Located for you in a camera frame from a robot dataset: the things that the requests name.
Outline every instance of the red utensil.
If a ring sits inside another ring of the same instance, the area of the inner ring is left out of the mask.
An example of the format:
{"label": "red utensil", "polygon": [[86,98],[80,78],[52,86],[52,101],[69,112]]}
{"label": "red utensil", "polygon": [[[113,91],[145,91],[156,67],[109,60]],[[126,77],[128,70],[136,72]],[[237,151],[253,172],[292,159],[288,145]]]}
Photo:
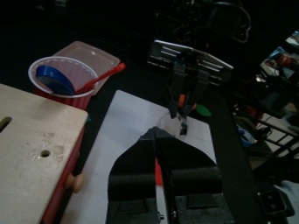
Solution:
{"label": "red utensil", "polygon": [[110,70],[108,70],[104,74],[101,74],[96,79],[88,81],[84,84],[84,86],[76,90],[76,95],[81,95],[81,94],[86,93],[98,81],[104,80],[112,74],[116,74],[120,71],[122,71],[125,69],[125,67],[126,67],[126,65],[124,62],[118,63]]}

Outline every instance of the black table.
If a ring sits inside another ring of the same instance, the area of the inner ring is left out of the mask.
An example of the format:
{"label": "black table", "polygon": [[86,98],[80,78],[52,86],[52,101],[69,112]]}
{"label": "black table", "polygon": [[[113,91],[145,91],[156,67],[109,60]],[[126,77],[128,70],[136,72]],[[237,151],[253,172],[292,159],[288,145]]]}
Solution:
{"label": "black table", "polygon": [[[120,89],[149,102],[165,106],[168,73],[138,63],[128,48],[122,47],[124,45],[110,44],[108,38],[93,35],[81,27],[76,29],[73,25],[60,23],[54,17],[48,17],[38,10],[29,10],[13,19],[4,19],[0,33],[0,82],[28,92],[33,91],[26,75],[29,65],[38,58],[53,55],[76,40],[116,55],[126,64],[125,71],[109,78],[88,105],[86,111],[92,121],[86,123],[81,144],[76,167],[76,172],[80,172],[116,90]],[[212,117],[200,117],[194,112],[190,116],[209,124],[217,165],[222,176],[224,196],[236,223],[266,223],[232,114],[225,99],[216,88],[208,88],[200,103],[209,109]],[[68,193],[60,207],[56,223],[69,196]]]}

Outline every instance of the plastic cup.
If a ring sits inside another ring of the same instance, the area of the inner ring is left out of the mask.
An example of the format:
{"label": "plastic cup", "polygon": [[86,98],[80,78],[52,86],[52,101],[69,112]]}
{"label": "plastic cup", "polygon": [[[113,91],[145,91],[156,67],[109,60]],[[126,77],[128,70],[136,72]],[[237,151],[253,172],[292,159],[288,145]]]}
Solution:
{"label": "plastic cup", "polygon": [[50,56],[37,59],[30,64],[28,69],[29,79],[33,84],[33,92],[38,96],[50,99],[56,102],[61,102],[77,109],[85,110],[89,104],[89,98],[93,95],[93,91],[97,87],[97,84],[94,85],[93,89],[84,94],[74,94],[74,95],[53,94],[52,91],[36,79],[37,66],[50,66],[58,69],[61,73],[68,77],[74,89],[78,89],[89,80],[97,77],[97,74],[93,71],[93,69],[81,61],[61,56]]}

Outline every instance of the red plastic cup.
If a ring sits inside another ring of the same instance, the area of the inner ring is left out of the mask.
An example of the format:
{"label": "red plastic cup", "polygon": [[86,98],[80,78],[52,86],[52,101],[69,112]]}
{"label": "red plastic cup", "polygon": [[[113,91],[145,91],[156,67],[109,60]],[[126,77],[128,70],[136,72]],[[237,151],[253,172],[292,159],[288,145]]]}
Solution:
{"label": "red plastic cup", "polygon": [[93,95],[93,91],[94,88],[97,87],[97,84],[94,85],[93,89],[84,94],[76,94],[76,95],[53,94],[52,91],[36,79],[37,66],[50,66],[58,69],[61,73],[68,77],[74,89],[78,89],[89,80],[97,77],[97,74],[93,71],[93,69],[81,61],[61,56],[50,56],[46,58],[37,59],[30,64],[28,69],[29,79],[33,84],[33,92],[38,96],[50,99],[56,102],[61,102],[77,109],[85,110],[89,104],[89,98]]}

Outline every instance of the wooden board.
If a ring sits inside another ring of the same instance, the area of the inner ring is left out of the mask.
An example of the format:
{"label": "wooden board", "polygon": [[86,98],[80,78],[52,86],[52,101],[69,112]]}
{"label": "wooden board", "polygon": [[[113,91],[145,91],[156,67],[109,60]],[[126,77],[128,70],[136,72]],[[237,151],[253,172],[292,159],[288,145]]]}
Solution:
{"label": "wooden board", "polygon": [[[168,109],[117,90],[81,173],[86,178],[80,193],[70,196],[60,224],[104,224],[108,210],[108,174],[117,157],[157,124]],[[188,117],[182,141],[216,162],[209,125]],[[162,188],[156,187],[158,212],[165,217]]]}
{"label": "wooden board", "polygon": [[86,112],[0,84],[0,223],[40,223]]}

